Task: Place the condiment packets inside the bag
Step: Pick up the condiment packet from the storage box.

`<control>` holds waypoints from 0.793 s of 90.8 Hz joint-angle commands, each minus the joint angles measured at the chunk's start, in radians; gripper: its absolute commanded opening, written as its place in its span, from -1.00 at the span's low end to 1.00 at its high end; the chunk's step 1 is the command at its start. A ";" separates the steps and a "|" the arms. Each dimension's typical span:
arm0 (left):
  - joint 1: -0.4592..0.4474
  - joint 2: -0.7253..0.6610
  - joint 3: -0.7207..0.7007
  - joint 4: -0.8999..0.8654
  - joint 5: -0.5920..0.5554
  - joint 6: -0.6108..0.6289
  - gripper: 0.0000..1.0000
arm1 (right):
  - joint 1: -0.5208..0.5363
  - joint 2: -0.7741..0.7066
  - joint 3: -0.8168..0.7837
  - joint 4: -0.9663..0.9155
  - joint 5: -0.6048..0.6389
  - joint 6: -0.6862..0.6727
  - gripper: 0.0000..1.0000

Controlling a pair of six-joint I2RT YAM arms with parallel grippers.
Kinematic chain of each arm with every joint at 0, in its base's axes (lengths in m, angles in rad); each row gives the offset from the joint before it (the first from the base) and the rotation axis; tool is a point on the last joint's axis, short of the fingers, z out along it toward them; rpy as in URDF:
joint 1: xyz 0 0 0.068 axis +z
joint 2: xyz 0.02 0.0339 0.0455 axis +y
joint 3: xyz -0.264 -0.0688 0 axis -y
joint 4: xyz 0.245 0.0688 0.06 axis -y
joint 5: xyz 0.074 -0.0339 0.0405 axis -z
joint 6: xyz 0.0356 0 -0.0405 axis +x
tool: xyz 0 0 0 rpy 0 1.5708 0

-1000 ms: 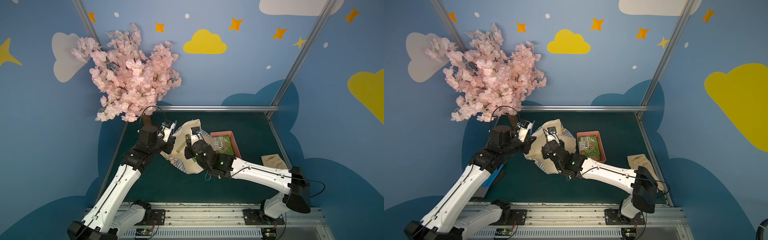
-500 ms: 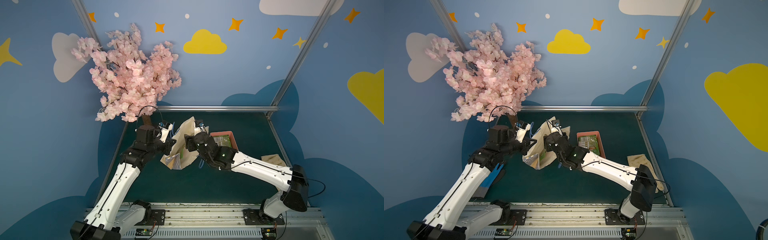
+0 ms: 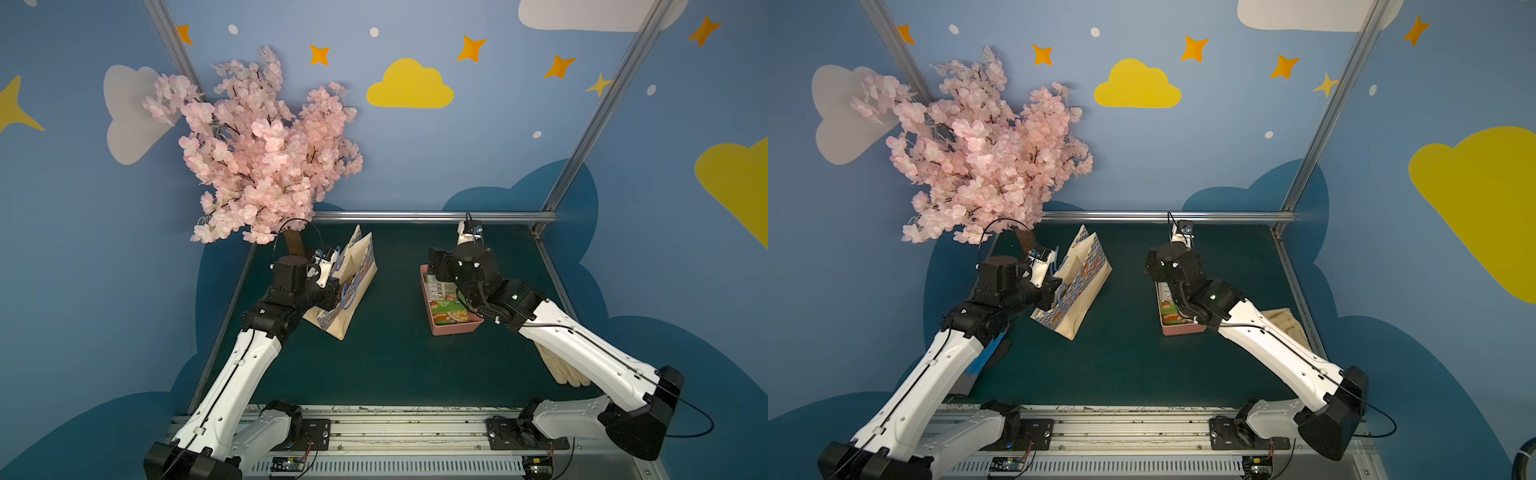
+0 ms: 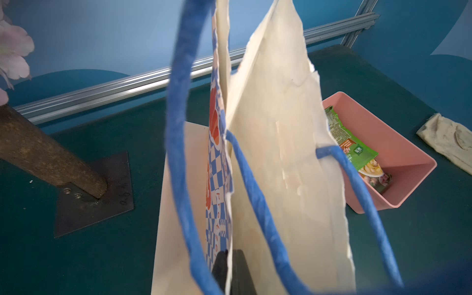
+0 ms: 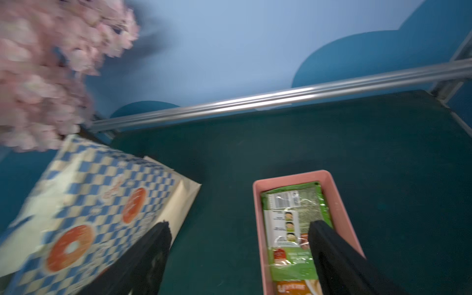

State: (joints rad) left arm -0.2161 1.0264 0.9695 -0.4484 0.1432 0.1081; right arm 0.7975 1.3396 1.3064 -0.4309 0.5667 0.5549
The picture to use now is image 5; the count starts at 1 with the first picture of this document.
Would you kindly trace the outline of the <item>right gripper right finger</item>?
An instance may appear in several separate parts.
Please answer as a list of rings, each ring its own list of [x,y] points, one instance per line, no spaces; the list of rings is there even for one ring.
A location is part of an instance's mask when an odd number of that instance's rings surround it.
[[[324,295],[405,295],[324,221],[309,227],[309,245]]]

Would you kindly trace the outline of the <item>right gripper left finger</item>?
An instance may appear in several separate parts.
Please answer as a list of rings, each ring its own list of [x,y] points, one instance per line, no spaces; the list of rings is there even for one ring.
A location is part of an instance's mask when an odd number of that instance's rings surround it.
[[[159,222],[80,295],[157,295],[170,252],[168,222]]]

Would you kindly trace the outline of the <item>pink plastic tray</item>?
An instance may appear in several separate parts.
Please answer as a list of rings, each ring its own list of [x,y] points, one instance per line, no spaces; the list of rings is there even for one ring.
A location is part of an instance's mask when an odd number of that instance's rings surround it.
[[[276,188],[304,184],[318,181],[322,186],[323,195],[327,201],[329,212],[331,214],[332,226],[346,242],[348,242],[357,252],[363,253],[354,228],[351,224],[349,215],[345,209],[344,203],[340,197],[332,175],[326,170],[301,173],[297,175],[288,175],[277,178],[261,179],[253,184],[254,208],[256,213],[256,223],[259,241],[259,256],[261,262],[261,274],[263,280],[263,293],[265,295],[277,295],[274,288],[274,282],[271,279],[268,255],[267,241],[264,226],[264,212],[261,201],[261,194]]]

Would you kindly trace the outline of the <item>green soup packet red label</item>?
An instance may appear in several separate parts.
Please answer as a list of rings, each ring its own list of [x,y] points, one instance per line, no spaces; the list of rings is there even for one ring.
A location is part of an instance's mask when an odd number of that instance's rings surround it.
[[[278,295],[321,295],[322,287],[309,245],[313,221],[332,226],[318,181],[276,188],[261,194],[271,279]]]

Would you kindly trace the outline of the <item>cream checkered paper bag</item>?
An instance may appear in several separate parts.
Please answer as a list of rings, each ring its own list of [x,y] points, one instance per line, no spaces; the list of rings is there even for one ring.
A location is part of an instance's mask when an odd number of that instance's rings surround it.
[[[201,185],[150,157],[68,136],[1,235],[7,295],[75,295],[167,222],[175,237]]]

